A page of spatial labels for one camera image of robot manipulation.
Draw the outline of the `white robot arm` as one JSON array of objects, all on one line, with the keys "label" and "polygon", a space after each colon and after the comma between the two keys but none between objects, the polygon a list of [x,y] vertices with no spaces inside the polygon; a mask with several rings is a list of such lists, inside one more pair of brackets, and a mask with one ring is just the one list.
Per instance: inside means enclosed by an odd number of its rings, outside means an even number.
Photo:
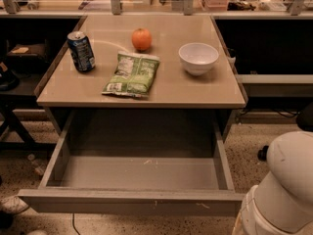
[{"label": "white robot arm", "polygon": [[304,235],[313,221],[313,133],[277,137],[266,162],[269,172],[245,195],[232,235]]}]

